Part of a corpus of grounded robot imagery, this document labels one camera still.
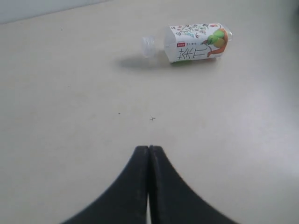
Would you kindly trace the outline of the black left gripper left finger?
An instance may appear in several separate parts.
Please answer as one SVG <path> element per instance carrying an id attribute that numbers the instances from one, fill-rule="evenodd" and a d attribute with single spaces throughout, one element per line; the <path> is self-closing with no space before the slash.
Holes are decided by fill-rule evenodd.
<path id="1" fill-rule="evenodd" d="M 94 202 L 65 224 L 145 224 L 149 147 L 137 146 L 127 165 Z"/>

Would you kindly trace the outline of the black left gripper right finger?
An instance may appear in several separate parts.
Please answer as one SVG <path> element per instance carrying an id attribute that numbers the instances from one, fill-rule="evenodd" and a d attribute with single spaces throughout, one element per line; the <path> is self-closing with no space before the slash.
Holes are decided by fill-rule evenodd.
<path id="1" fill-rule="evenodd" d="M 149 209 L 153 224 L 230 223 L 187 185 L 160 146 L 149 147 Z"/>

